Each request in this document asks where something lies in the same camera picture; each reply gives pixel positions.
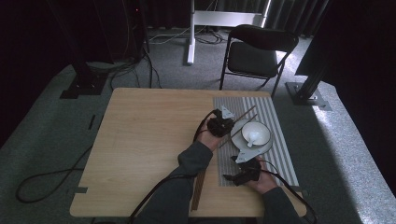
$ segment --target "person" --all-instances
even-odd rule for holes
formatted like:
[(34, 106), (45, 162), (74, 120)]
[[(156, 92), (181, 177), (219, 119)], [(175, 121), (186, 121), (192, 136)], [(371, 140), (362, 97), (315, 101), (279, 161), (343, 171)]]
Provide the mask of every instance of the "person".
[[(208, 166), (213, 152), (222, 138), (207, 130), (207, 121), (203, 125), (196, 141), (178, 156), (179, 166), (170, 175), (197, 175)], [(193, 194), (193, 178), (177, 178), (163, 183), (151, 196), (146, 206), (136, 216), (134, 224), (188, 224), (190, 200)], [(293, 224), (301, 223), (293, 205), (274, 178), (261, 172), (258, 181), (248, 181), (247, 186), (255, 189), (265, 204), (263, 223)], [(204, 223), (243, 223), (242, 219), (201, 219)]]

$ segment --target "gray placemat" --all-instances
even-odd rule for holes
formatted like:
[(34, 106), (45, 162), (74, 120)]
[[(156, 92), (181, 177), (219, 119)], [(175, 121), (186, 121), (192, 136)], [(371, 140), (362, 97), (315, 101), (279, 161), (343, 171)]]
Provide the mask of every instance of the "gray placemat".
[[(279, 171), (279, 174), (291, 186), (299, 186), (297, 176), (294, 172), (294, 167), (291, 163), (288, 147), (286, 146), (285, 138), (283, 137), (275, 108), (270, 97), (215, 97), (213, 103), (214, 107), (220, 110), (222, 105), (227, 107), (235, 114), (234, 119), (239, 118), (255, 105), (256, 107), (247, 113), (244, 119), (250, 119), (257, 114), (255, 120), (264, 123), (274, 134), (273, 147), (263, 154), (263, 158), (266, 161), (271, 162)], [(238, 165), (231, 160), (231, 156), (238, 155), (239, 149), (232, 141), (228, 141), (219, 150), (217, 150), (217, 152), (219, 185), (222, 187), (234, 187), (233, 182), (226, 180), (222, 175), (236, 175), (240, 172)], [(267, 168), (271, 172), (276, 171), (270, 165), (267, 165)], [(276, 182), (278, 185), (283, 185), (278, 179)]]

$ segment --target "white stand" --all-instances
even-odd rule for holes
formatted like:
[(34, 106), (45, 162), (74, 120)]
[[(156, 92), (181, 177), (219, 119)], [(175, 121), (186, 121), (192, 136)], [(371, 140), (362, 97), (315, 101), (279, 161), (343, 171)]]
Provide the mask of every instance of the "white stand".
[(195, 52), (195, 25), (235, 27), (240, 24), (251, 24), (264, 27), (271, 0), (266, 2), (263, 13), (222, 12), (222, 11), (195, 11), (194, 0), (191, 0), (191, 36), (188, 64), (194, 63)]

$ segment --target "black device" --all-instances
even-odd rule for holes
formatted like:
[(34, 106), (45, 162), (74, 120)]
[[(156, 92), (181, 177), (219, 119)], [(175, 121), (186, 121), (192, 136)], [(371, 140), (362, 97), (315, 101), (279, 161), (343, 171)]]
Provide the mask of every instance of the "black device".
[(230, 133), (234, 126), (233, 120), (224, 119), (219, 109), (215, 109), (211, 113), (216, 117), (207, 122), (207, 129), (216, 137), (223, 137)]
[[(231, 157), (233, 161), (236, 161), (236, 158), (236, 156)], [(237, 164), (241, 169), (241, 172), (237, 175), (223, 175), (226, 180), (233, 181), (236, 186), (243, 185), (249, 180), (259, 180), (262, 166), (256, 158)]]

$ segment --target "gray carpet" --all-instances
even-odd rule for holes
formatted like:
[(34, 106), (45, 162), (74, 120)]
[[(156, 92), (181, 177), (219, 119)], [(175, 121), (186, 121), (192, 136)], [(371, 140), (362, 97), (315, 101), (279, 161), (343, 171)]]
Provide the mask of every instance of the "gray carpet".
[[(150, 36), (178, 34), (183, 30), (150, 31)], [(215, 40), (213, 36), (198, 36)], [(217, 90), (225, 50), (221, 44), (197, 41), (195, 61), (186, 65), (188, 39), (155, 38), (149, 57), (158, 71), (153, 73), (152, 88)], [(333, 86), (320, 83), (319, 92), (332, 107), (294, 105), (286, 82), (304, 82), (295, 76), (299, 61), (310, 39), (300, 39), (287, 60), (274, 105), (290, 150), (305, 198), (316, 209), (320, 223), (395, 223), (395, 198), (378, 172), (359, 132), (337, 96)], [(96, 68), (111, 67), (90, 63)], [(149, 61), (119, 71), (111, 81), (117, 87), (149, 87)], [(75, 76), (71, 66), (59, 73), (36, 100), (17, 130), (0, 150), (0, 223), (91, 223), (90, 217), (71, 217), (69, 207), (81, 172), (72, 173), (61, 187), (38, 203), (20, 203), (15, 192), (30, 176), (70, 168), (92, 145), (101, 117), (111, 96), (110, 78), (101, 95), (81, 95), (77, 99), (59, 99)], [(255, 79), (226, 77), (224, 90), (255, 91), (261, 85)], [(270, 81), (261, 91), (270, 91)], [(83, 168), (88, 156), (78, 164)], [(53, 189), (63, 175), (43, 176), (22, 189), (25, 199), (40, 197)], [(123, 218), (97, 218), (97, 221)]]

